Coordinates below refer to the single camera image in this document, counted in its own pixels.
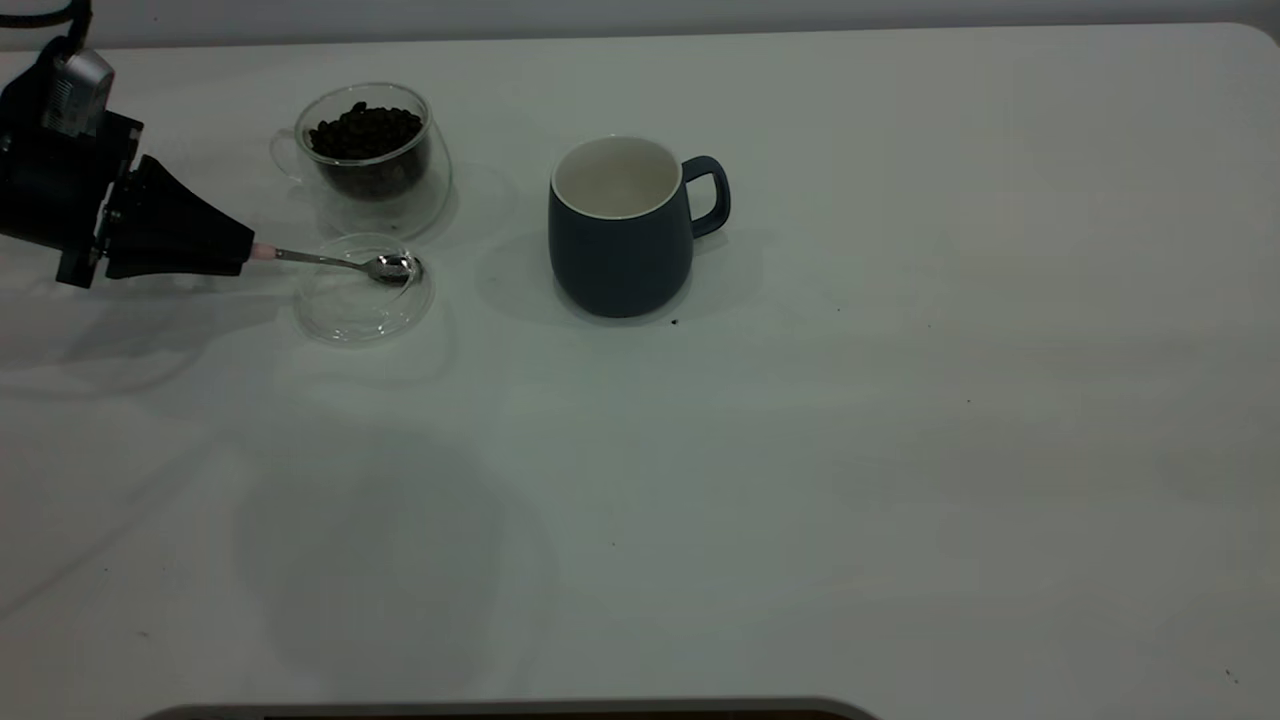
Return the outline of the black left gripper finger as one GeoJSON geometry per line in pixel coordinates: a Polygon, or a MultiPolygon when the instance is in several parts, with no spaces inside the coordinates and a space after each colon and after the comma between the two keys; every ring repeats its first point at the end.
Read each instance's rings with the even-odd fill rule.
{"type": "Polygon", "coordinates": [[[250,251],[255,232],[142,156],[108,200],[110,251],[250,251]]]}
{"type": "Polygon", "coordinates": [[[108,247],[108,277],[234,277],[250,260],[253,241],[255,232],[236,223],[225,228],[122,231],[108,247]]]}

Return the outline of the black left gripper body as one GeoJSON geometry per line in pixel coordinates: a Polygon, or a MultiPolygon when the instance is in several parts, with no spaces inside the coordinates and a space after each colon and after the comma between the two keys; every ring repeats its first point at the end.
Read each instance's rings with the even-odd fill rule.
{"type": "Polygon", "coordinates": [[[58,251],[58,282],[81,288],[140,145],[141,123],[108,110],[114,79],[105,60],[37,60],[3,91],[3,234],[58,251]]]}

